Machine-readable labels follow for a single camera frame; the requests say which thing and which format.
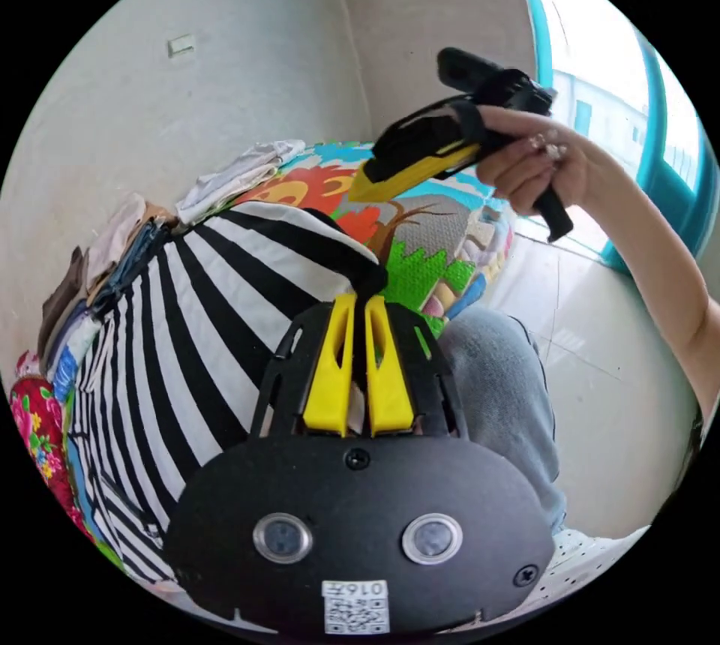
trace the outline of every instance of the label sticker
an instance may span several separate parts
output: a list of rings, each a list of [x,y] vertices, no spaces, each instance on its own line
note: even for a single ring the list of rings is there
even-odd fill
[[[327,635],[381,635],[390,632],[388,584],[385,580],[324,580]]]

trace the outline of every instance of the cartoon print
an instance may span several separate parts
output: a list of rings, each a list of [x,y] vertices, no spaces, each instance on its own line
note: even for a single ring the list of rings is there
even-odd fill
[[[388,301],[419,312],[439,335],[461,302],[466,307],[482,296],[507,257],[507,203],[467,172],[423,182],[390,202],[349,202],[371,150],[371,143],[315,145],[226,207],[263,200],[328,215],[385,265]]]

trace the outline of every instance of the tiled floor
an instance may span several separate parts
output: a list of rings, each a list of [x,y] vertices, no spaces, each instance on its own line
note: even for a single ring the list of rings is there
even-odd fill
[[[632,281],[518,236],[485,303],[540,344],[568,525],[605,537],[647,525],[677,479],[695,401]]]

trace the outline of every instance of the person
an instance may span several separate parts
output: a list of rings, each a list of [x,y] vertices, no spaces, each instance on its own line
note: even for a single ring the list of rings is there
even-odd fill
[[[534,215],[533,203],[552,185],[566,208],[580,206],[605,231],[691,384],[704,440],[719,404],[720,306],[710,298],[692,255],[620,164],[586,137],[540,115],[479,109],[489,129],[516,140],[479,163],[478,179],[493,186],[495,196],[507,199],[519,215]],[[521,322],[476,302],[450,321],[438,344],[453,370],[470,438],[506,457],[527,477],[555,538],[555,556],[532,594],[498,619],[510,620],[587,584],[647,528],[611,540],[566,527],[545,372]],[[485,624],[478,620],[469,627]]]

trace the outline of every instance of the striped shirt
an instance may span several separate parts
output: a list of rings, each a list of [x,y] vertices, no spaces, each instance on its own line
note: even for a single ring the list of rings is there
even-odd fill
[[[147,584],[173,581],[163,535],[186,483],[243,442],[292,320],[378,269],[308,211],[247,202],[167,242],[80,365],[68,431],[88,525]]]

